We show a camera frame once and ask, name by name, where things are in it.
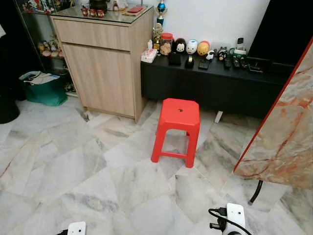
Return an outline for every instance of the console leg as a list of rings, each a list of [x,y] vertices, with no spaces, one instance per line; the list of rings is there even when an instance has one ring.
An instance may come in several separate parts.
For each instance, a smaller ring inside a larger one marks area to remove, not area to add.
[[[258,195],[259,195],[259,193],[260,193],[260,191],[261,191],[262,184],[263,184],[263,180],[259,180],[258,187],[256,188],[254,195],[253,195],[253,196],[251,197],[251,199],[248,201],[248,204],[249,204],[250,206],[252,206],[253,202],[254,202],[255,199],[258,197]]]
[[[222,115],[223,115],[223,111],[218,111],[217,114],[216,114],[216,116],[215,116],[214,122],[215,122],[215,123],[219,123],[219,122],[220,122],[220,119],[221,119],[221,117],[222,117]]]

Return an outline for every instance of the marble floor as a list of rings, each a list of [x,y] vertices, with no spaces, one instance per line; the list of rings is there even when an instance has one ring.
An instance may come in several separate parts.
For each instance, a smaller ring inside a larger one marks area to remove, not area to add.
[[[184,161],[150,161],[160,103],[139,122],[84,113],[76,98],[59,107],[22,101],[21,115],[0,125],[0,235],[55,235],[86,221],[87,235],[220,235],[208,208],[244,206],[254,235],[313,234],[313,192],[232,174],[261,120],[201,111],[192,169]],[[181,131],[163,149],[185,152]]]

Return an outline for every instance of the glass display cabinet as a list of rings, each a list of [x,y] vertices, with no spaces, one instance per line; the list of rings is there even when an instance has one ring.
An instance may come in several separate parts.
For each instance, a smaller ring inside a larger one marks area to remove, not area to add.
[[[37,52],[42,71],[60,75],[68,95],[76,96],[50,16],[74,6],[74,0],[15,0],[24,28]]]

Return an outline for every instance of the white wall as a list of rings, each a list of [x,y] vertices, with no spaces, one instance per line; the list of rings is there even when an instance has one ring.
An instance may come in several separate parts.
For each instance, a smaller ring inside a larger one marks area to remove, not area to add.
[[[159,2],[143,1],[154,6]],[[208,40],[212,47],[235,46],[236,39],[244,37],[250,48],[268,3],[269,0],[165,0],[168,12],[164,31],[173,33],[174,38]]]

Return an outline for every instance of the television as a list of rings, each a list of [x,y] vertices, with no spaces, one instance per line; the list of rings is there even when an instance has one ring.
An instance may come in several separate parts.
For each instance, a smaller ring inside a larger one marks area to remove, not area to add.
[[[248,60],[267,70],[290,73],[312,37],[312,12],[307,0],[271,0],[248,52]]]

